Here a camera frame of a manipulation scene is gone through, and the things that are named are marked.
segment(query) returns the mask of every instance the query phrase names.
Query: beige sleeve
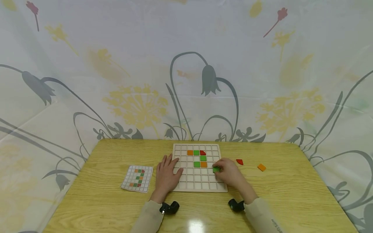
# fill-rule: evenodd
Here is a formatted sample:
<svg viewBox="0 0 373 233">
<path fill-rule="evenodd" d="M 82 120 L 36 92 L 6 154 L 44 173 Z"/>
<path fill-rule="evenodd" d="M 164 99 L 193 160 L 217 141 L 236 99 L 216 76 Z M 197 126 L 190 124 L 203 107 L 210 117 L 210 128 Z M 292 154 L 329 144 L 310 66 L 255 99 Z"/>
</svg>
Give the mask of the beige sleeve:
<svg viewBox="0 0 373 233">
<path fill-rule="evenodd" d="M 285 233 L 263 199 L 257 198 L 249 205 L 244 204 L 244 207 L 246 217 L 256 233 Z"/>
<path fill-rule="evenodd" d="M 162 204 L 154 201 L 146 202 L 130 233 L 156 233 L 163 220 L 163 214 L 159 212 L 161 207 Z"/>
</svg>

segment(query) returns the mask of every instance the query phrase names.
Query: floral curtain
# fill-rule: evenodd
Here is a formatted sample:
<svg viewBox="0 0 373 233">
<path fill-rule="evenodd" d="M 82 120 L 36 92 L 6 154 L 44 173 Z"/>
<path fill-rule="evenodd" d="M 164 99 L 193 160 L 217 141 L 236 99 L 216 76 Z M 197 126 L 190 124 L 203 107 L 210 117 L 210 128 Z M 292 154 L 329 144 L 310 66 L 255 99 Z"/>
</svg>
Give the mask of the floral curtain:
<svg viewBox="0 0 373 233">
<path fill-rule="evenodd" d="M 0 1 L 0 232 L 42 232 L 98 140 L 297 144 L 373 231 L 373 4 Z"/>
</svg>

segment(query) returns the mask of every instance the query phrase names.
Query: wooden table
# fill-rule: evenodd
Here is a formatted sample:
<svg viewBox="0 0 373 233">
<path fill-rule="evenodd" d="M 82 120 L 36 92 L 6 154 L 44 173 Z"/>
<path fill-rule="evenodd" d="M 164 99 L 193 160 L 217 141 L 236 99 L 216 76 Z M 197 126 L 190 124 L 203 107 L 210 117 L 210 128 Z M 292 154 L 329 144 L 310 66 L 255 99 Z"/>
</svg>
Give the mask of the wooden table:
<svg viewBox="0 0 373 233">
<path fill-rule="evenodd" d="M 104 139 L 99 141 L 44 232 L 129 232 L 148 193 L 120 188 L 129 165 L 155 167 L 172 152 L 167 140 Z M 272 207 L 288 233 L 357 232 L 324 182 L 295 144 L 218 142 L 223 157 L 243 159 L 240 170 L 258 195 Z M 262 163 L 267 170 L 261 172 Z M 244 213 L 228 207 L 237 190 L 228 193 L 172 192 L 176 215 L 165 216 L 159 232 L 254 232 Z"/>
</svg>

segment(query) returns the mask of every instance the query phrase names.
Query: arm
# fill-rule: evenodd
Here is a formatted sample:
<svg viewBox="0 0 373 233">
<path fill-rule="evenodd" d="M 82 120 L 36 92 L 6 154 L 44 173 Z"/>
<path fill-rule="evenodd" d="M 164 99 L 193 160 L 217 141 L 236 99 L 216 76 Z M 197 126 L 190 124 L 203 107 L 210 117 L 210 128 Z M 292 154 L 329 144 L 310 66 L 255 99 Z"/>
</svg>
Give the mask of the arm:
<svg viewBox="0 0 373 233">
<path fill-rule="evenodd" d="M 156 233 L 161 226 L 163 214 L 159 211 L 167 194 L 178 184 L 183 169 L 180 168 L 176 174 L 173 174 L 173 168 L 179 160 L 172 160 L 172 154 L 166 155 L 157 166 L 156 189 L 152 193 L 148 202 L 141 209 L 141 213 L 130 233 Z"/>
<path fill-rule="evenodd" d="M 215 173 L 217 178 L 236 188 L 241 194 L 246 217 L 257 233 L 285 233 L 275 220 L 269 206 L 258 197 L 232 160 L 222 158 L 213 164 L 213 167 L 220 167 L 220 172 Z"/>
</svg>

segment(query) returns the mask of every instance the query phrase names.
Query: pink flower print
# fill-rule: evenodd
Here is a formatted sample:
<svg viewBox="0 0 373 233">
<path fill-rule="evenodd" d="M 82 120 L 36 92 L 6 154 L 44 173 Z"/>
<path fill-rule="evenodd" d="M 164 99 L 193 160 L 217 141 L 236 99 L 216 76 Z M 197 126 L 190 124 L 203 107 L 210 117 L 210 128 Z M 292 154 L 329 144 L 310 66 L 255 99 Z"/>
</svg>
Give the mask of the pink flower print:
<svg viewBox="0 0 373 233">
<path fill-rule="evenodd" d="M 277 11 L 277 14 L 277 22 L 271 29 L 269 29 L 269 31 L 263 36 L 263 38 L 266 37 L 266 35 L 268 35 L 270 31 L 272 31 L 272 29 L 276 26 L 276 24 L 278 24 L 279 21 L 283 20 L 286 16 L 288 16 L 288 10 L 285 7 L 283 7 L 281 10 Z"/>
<path fill-rule="evenodd" d="M 38 23 L 38 17 L 37 17 L 39 9 L 32 2 L 29 2 L 29 1 L 27 1 L 26 6 L 32 11 L 32 13 L 34 13 L 35 20 L 36 20 L 36 26 L 37 26 L 38 31 L 39 31 L 39 23 Z"/>
</svg>

